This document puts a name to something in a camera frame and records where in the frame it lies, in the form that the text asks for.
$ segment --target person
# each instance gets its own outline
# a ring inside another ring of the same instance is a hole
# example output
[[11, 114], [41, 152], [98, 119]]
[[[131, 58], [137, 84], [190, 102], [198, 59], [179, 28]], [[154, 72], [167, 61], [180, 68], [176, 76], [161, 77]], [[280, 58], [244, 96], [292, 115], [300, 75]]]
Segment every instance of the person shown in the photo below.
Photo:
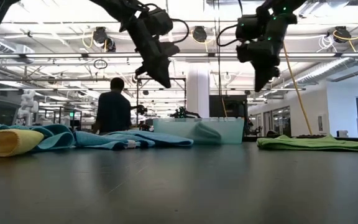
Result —
[[110, 92], [99, 97], [98, 114], [93, 132], [106, 134], [113, 131], [125, 131], [131, 128], [131, 104], [122, 94], [124, 80], [113, 78]]

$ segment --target plastic container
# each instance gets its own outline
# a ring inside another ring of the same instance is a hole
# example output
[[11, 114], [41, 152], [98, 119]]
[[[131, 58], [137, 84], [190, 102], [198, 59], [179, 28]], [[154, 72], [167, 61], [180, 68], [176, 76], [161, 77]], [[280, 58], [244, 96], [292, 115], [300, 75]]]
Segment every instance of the plastic container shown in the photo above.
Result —
[[154, 119], [154, 132], [194, 140], [195, 144], [241, 144], [244, 120], [241, 118]]

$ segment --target ceiling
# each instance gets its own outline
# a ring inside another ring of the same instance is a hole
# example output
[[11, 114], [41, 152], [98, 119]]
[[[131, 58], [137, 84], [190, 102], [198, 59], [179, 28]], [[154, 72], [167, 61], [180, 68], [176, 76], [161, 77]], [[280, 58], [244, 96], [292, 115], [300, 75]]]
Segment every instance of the ceiling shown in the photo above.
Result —
[[[143, 3], [154, 3], [166, 9], [171, 18], [182, 19], [187, 22], [190, 29], [194, 26], [205, 26], [208, 33], [207, 44], [199, 44], [191, 36], [178, 44], [182, 53], [186, 52], [216, 52], [216, 42], [214, 41], [214, 31], [221, 30], [236, 23], [241, 16], [237, 4], [221, 5], [217, 7], [205, 4], [204, 1], [194, 0], [154, 0], [142, 1]], [[262, 2], [247, 2], [243, 4], [244, 14], [253, 14], [256, 7]], [[103, 8], [89, 0], [22, 0], [11, 6], [0, 25], [0, 38], [7, 42], [23, 44], [35, 51], [35, 53], [84, 53], [100, 52], [101, 49], [95, 45], [86, 47], [91, 43], [89, 38], [95, 27], [105, 26], [107, 33], [111, 36], [117, 47], [117, 52], [134, 52], [134, 44], [127, 32], [119, 33], [120, 24], [115, 21]], [[335, 26], [346, 26], [351, 30], [353, 37], [358, 36], [358, 6], [346, 6], [331, 9], [322, 6], [306, 18], [298, 18], [297, 25], [290, 25], [285, 37], [285, 45], [289, 52], [326, 52], [330, 49], [321, 49], [319, 41], [321, 36], [327, 31], [334, 30]], [[235, 29], [229, 29], [221, 38], [221, 42], [228, 42], [234, 39]], [[176, 40], [182, 38], [186, 29], [181, 23], [174, 23], [174, 28], [170, 34], [161, 39]], [[345, 51], [349, 44], [334, 44], [338, 52]], [[236, 52], [236, 45], [232, 44], [222, 47], [221, 52]], [[98, 70], [93, 66], [94, 60], [58, 60], [61, 63], [75, 63], [75, 66], [13, 66], [10, 61], [0, 61], [0, 66], [12, 70], [16, 73], [31, 73], [34, 79], [42, 77], [60, 78], [112, 78], [123, 77], [126, 87], [135, 88], [132, 81], [134, 71], [141, 65], [141, 58], [109, 58], [106, 59], [109, 66]], [[216, 88], [219, 72], [222, 75], [223, 87], [243, 87], [252, 88], [254, 83], [254, 69], [250, 63], [239, 63], [237, 60], [221, 62], [220, 66], [216, 61], [208, 61], [207, 58], [200, 61], [209, 63], [211, 73], [211, 88]], [[316, 62], [290, 62], [291, 68], [296, 72], [301, 72]], [[185, 78], [188, 74], [190, 63], [186, 61], [173, 61], [170, 64], [169, 72], [171, 77]], [[287, 63], [281, 63], [279, 69], [283, 74], [288, 73]], [[45, 88], [65, 88], [67, 86], [77, 86], [78, 88], [109, 88], [109, 82], [104, 81], [82, 81], [80, 83], [59, 82], [53, 85], [42, 83]], [[182, 87], [181, 83], [172, 82], [173, 88]], [[159, 86], [156, 82], [148, 82], [144, 87]], [[243, 91], [230, 91], [229, 94], [241, 94]], [[126, 97], [135, 103], [135, 91], [128, 91]], [[91, 101], [97, 100], [97, 94], [93, 95]], [[151, 91], [149, 98], [181, 98], [184, 97], [183, 91]]]

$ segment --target light blue towel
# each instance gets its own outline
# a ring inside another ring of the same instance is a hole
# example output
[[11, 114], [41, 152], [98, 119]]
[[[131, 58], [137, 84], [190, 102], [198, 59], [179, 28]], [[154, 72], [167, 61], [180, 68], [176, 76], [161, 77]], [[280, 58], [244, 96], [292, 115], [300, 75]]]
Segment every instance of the light blue towel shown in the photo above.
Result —
[[74, 136], [68, 127], [61, 124], [51, 124], [47, 126], [6, 126], [0, 124], [0, 130], [3, 129], [24, 129], [38, 131], [44, 134], [44, 140], [32, 151], [47, 151], [55, 149], [66, 149], [72, 147], [75, 143]]
[[128, 147], [128, 140], [135, 141], [136, 147], [154, 146], [191, 146], [193, 140], [148, 131], [117, 131], [104, 136], [98, 136], [83, 131], [74, 133], [76, 147], [90, 147], [96, 149], [123, 150]]

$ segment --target desk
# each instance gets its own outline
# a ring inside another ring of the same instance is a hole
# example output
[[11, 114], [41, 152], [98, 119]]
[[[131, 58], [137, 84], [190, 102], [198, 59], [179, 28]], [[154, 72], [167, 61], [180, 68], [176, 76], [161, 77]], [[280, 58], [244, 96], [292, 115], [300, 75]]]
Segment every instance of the desk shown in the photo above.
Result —
[[0, 158], [0, 223], [358, 223], [358, 153], [244, 143]]

